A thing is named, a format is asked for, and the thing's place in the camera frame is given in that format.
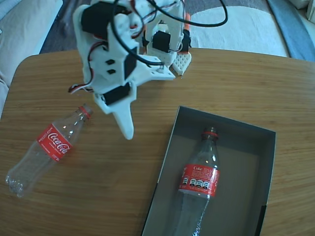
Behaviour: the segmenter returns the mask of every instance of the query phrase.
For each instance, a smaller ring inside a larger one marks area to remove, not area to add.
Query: blue fabric
[[[315,47],[297,9],[288,0],[267,0],[292,58],[315,61]]]

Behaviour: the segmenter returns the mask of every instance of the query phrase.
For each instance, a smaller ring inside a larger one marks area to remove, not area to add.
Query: white 3d-printed robot arm
[[[165,63],[165,66],[146,65],[136,60],[118,42],[113,34],[110,20],[112,0],[93,0],[91,5],[82,5],[73,15],[77,47],[83,64],[83,85],[74,85],[69,91],[90,89],[96,104],[106,113],[113,113],[123,135],[132,139],[134,128],[130,104],[136,100],[137,86],[150,80],[172,80],[175,76],[168,69],[177,56],[183,39],[183,23],[165,17],[146,0],[132,2],[121,0],[114,17],[117,33],[126,46],[137,55],[139,43],[133,38],[143,23],[147,24],[148,61]],[[174,15],[182,16],[184,6],[180,1],[157,0],[156,4]],[[170,35],[167,52],[153,48],[153,37],[160,28],[158,23],[167,23]]]

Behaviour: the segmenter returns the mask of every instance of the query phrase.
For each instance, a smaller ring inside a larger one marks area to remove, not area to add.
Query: red bottle cap
[[[91,118],[91,115],[93,114],[91,107],[89,107],[87,104],[84,104],[83,106],[79,107],[79,109],[88,119]]]

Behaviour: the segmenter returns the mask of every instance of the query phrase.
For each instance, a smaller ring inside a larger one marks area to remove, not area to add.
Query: bottle cap
[[[215,137],[216,139],[218,139],[218,132],[217,132],[217,129],[214,128],[214,127],[206,127],[204,128],[202,134],[201,134],[202,137],[206,138],[206,136],[211,136],[211,137]]]
[[[79,110],[88,118],[90,119],[91,115],[93,114],[93,110],[87,104],[83,104],[83,106],[79,107]]]

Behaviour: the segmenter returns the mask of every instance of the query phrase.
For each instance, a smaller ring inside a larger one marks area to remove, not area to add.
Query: coca-cola logo
[[[68,144],[64,144],[59,138],[57,133],[51,133],[48,135],[48,139],[52,141],[53,145],[63,154],[65,154],[70,147]]]
[[[194,169],[195,171],[202,171],[202,168],[197,167],[197,166],[194,166],[193,169]]]

